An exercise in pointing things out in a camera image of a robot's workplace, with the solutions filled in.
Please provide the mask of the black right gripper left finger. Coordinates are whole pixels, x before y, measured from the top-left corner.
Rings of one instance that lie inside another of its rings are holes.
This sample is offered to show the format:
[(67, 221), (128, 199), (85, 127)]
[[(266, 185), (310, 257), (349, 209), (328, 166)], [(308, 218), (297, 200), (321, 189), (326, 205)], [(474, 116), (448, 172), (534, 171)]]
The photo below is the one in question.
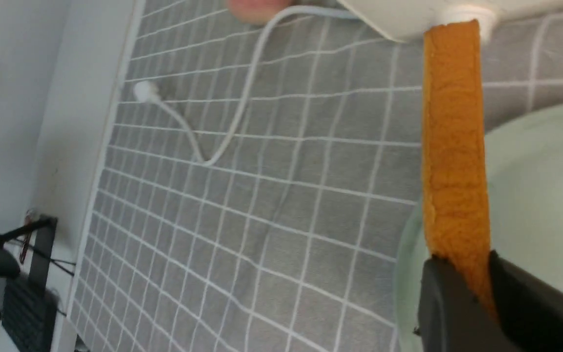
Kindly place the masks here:
[(469, 290), (462, 276), (442, 259), (425, 261), (417, 312), (425, 352), (519, 352)]

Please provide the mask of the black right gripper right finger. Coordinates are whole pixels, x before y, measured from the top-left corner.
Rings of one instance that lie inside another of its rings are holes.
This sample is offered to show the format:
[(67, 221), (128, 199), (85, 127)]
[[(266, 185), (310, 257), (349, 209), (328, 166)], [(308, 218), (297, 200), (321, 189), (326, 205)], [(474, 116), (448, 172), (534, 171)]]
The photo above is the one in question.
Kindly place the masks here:
[(492, 294), (503, 334), (521, 352), (563, 352), (563, 293), (492, 250)]

